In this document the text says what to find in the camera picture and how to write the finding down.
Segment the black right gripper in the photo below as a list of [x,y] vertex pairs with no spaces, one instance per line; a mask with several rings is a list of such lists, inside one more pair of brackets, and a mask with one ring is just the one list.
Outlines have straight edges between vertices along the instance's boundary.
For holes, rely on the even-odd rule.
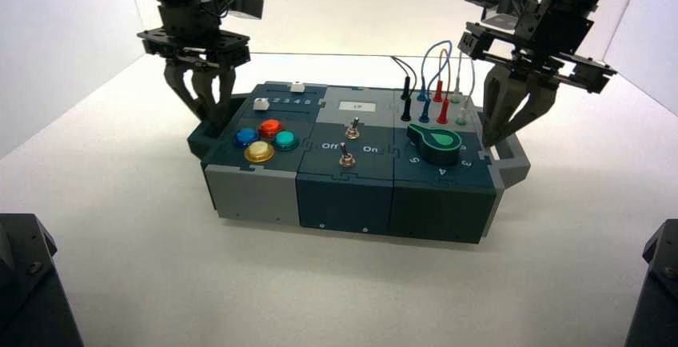
[[547,75],[596,94],[616,74],[611,66],[576,54],[591,30],[593,21],[588,16],[598,2],[492,0],[483,4],[480,22],[466,24],[459,50],[472,59],[497,64],[485,78],[484,147],[534,122],[555,103],[556,80],[528,77],[524,84],[511,70]]

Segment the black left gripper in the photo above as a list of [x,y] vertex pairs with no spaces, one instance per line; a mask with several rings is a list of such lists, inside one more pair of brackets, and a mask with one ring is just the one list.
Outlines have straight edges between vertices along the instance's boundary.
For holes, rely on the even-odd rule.
[[[251,17],[250,0],[173,0],[160,2],[162,25],[138,33],[146,53],[169,60],[164,77],[171,90],[189,110],[211,129],[223,129],[228,122],[230,98],[236,79],[236,67],[247,63],[249,37],[221,28],[226,16]],[[184,74],[193,71],[187,87]]]

